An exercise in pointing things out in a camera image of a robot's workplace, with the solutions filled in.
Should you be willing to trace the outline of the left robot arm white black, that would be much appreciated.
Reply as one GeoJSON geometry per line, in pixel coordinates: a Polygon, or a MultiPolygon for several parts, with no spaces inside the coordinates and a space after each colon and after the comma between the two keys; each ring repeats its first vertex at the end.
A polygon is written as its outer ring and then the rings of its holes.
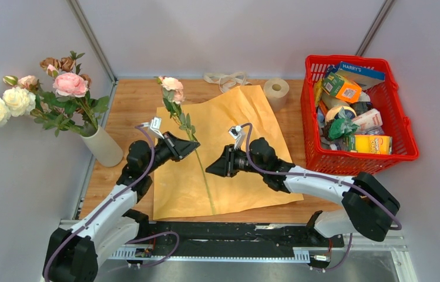
{"type": "Polygon", "coordinates": [[[45,281],[94,281],[99,267],[122,245],[144,243],[150,236],[148,216],[133,207],[152,184],[150,174],[167,161],[179,162],[200,146],[165,132],[129,146],[127,163],[116,185],[88,216],[51,235],[43,267],[45,281]]]}

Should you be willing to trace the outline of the orange wrapping paper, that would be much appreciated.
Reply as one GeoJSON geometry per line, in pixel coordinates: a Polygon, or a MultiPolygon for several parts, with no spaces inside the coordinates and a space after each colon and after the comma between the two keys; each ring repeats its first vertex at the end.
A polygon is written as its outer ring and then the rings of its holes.
{"type": "Polygon", "coordinates": [[[182,109],[192,119],[200,146],[184,160],[167,162],[154,172],[154,219],[235,213],[303,199],[270,189],[257,173],[223,178],[205,172],[225,145],[234,143],[229,129],[247,122],[253,125],[252,139],[265,138],[279,158],[291,160],[261,86],[237,86],[225,93],[187,90],[182,109]]]}

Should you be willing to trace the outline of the brown rose stem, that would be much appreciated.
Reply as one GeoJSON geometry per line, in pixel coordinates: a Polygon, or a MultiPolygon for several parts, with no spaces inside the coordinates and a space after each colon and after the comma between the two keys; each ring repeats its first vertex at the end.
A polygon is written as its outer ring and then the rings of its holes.
{"type": "Polygon", "coordinates": [[[70,51],[68,57],[62,57],[61,59],[55,59],[48,57],[40,61],[40,67],[47,73],[48,76],[55,78],[61,72],[72,72],[79,75],[90,87],[92,80],[87,74],[81,74],[81,63],[77,63],[76,60],[84,56],[84,53],[76,53],[70,51]]]}

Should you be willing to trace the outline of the white ribbon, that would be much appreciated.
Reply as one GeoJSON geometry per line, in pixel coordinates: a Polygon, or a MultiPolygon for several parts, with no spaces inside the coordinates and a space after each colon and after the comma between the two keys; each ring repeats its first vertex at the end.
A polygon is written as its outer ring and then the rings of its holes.
{"type": "Polygon", "coordinates": [[[247,80],[246,72],[225,73],[204,73],[203,80],[209,84],[217,85],[221,93],[228,92],[235,86],[252,85],[247,80]]]}

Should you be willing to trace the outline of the artificial flower bunch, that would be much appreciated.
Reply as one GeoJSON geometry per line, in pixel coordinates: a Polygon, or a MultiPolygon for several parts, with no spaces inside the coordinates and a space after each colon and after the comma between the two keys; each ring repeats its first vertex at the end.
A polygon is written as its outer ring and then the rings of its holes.
{"type": "MultiPolygon", "coordinates": [[[[178,125],[180,130],[186,133],[187,138],[190,141],[198,143],[199,141],[195,135],[196,127],[192,124],[191,116],[182,109],[182,103],[186,100],[186,97],[184,94],[184,86],[181,81],[170,76],[157,76],[156,82],[160,85],[163,104],[168,111],[170,118],[178,125]]],[[[207,181],[203,162],[196,149],[194,149],[193,154],[196,158],[193,171],[201,174],[201,186],[205,188],[211,214],[216,215],[217,209],[213,200],[210,185],[207,181]]]]}

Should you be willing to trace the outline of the white rose stem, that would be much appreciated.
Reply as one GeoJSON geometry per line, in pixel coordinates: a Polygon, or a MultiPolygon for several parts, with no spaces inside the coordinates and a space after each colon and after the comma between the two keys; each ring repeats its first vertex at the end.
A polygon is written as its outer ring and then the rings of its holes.
{"type": "Polygon", "coordinates": [[[10,118],[32,118],[42,129],[61,131],[75,130],[72,114],[67,112],[52,92],[32,92],[18,86],[6,90],[0,97],[0,127],[10,118]]]}

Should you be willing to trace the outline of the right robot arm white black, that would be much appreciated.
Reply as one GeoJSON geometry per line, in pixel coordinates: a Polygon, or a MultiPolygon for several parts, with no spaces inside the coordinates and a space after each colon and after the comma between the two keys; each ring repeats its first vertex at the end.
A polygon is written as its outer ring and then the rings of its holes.
{"type": "Polygon", "coordinates": [[[205,171],[220,177],[257,173],[274,191],[312,195],[342,206],[341,210],[312,215],[305,231],[310,244],[320,246],[330,237],[354,232],[382,242],[390,230],[400,230],[396,215],[401,205],[373,175],[336,176],[304,169],[279,158],[263,137],[246,149],[226,145],[205,171]]]}

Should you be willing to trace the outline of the peach rose stem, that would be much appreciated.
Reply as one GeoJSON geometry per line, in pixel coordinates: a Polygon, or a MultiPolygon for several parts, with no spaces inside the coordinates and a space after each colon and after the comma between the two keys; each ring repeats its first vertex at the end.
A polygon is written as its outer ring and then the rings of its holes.
{"type": "Polygon", "coordinates": [[[28,75],[18,79],[16,76],[4,76],[3,81],[11,88],[2,95],[2,100],[13,117],[30,115],[37,119],[46,119],[41,104],[37,105],[39,81],[36,76],[28,75]]]}

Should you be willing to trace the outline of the large pink rose stem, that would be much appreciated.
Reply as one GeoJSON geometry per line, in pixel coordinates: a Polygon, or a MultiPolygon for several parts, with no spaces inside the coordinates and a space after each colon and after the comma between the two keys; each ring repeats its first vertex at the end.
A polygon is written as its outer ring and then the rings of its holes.
{"type": "Polygon", "coordinates": [[[46,73],[53,78],[53,91],[45,92],[42,101],[54,118],[56,131],[73,131],[83,137],[94,135],[109,108],[109,97],[91,97],[88,75],[61,71],[52,64],[46,67],[46,73]]]}

